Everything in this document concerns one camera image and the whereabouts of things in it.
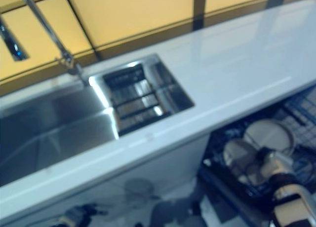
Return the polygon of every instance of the plate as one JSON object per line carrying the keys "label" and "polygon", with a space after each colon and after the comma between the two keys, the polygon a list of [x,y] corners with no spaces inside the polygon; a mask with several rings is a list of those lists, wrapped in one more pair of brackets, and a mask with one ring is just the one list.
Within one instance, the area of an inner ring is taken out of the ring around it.
{"label": "plate", "polygon": [[256,149],[268,147],[285,155],[292,155],[295,149],[295,137],[282,122],[263,119],[251,124],[245,131],[243,139]]}
{"label": "plate", "polygon": [[256,161],[257,152],[252,144],[243,139],[233,139],[226,143],[224,162],[239,182],[258,186],[266,181],[260,173],[260,163]]}

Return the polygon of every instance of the stainless steel sink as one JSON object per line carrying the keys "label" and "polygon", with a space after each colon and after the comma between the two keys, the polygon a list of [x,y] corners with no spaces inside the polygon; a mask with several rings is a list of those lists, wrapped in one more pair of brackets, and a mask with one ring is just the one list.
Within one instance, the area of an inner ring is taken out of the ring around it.
{"label": "stainless steel sink", "polygon": [[156,55],[1,111],[0,185],[192,107]]}

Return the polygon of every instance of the faucet spout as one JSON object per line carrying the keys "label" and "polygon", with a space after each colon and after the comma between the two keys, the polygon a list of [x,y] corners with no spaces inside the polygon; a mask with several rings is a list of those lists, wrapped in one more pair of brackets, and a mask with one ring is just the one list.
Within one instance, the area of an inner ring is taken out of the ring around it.
{"label": "faucet spout", "polygon": [[[35,4],[33,0],[23,0],[26,5],[31,9],[33,14],[36,16],[40,24],[46,30],[50,38],[56,44],[58,49],[60,50],[62,60],[59,60],[61,64],[66,66],[67,71],[71,75],[77,75],[79,79],[83,82],[84,85],[88,85],[88,83],[82,77],[82,67],[76,62],[74,56],[64,47],[61,40],[58,38],[53,28],[50,26],[48,21],[45,19],[44,15]],[[27,53],[23,50],[21,44],[18,43],[17,39],[14,35],[9,31],[4,22],[0,18],[0,35],[2,36],[6,46],[10,50],[15,61],[21,61],[28,58]]]}
{"label": "faucet spout", "polygon": [[14,61],[23,61],[29,58],[23,46],[13,35],[10,29],[5,25],[0,15],[0,36],[2,37],[6,47],[10,51]]}

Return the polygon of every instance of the dishwasher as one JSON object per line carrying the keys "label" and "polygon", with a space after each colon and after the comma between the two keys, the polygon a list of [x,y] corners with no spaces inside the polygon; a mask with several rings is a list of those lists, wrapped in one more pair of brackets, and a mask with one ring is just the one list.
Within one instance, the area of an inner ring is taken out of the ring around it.
{"label": "dishwasher", "polygon": [[[206,185],[217,188],[252,227],[273,226],[273,187],[266,180],[254,180],[250,166],[235,162],[239,164],[236,171],[229,165],[226,152],[232,141],[243,143],[247,140],[251,128],[260,122],[279,124],[292,134],[291,148],[283,152],[293,160],[293,172],[299,183],[316,201],[316,85],[211,133],[198,176]],[[271,132],[267,130],[269,127],[257,132]],[[260,142],[269,143],[273,139],[277,142],[281,136],[268,136]]]}

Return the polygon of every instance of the kitchen counter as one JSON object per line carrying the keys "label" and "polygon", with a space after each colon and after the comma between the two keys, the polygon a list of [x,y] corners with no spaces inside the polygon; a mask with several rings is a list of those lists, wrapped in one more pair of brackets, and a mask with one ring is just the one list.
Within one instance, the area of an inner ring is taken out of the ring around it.
{"label": "kitchen counter", "polygon": [[[316,82],[316,0],[251,14],[91,65],[93,75],[156,53],[195,106],[0,188],[1,223],[107,179]],[[66,86],[62,75],[3,108]]]}

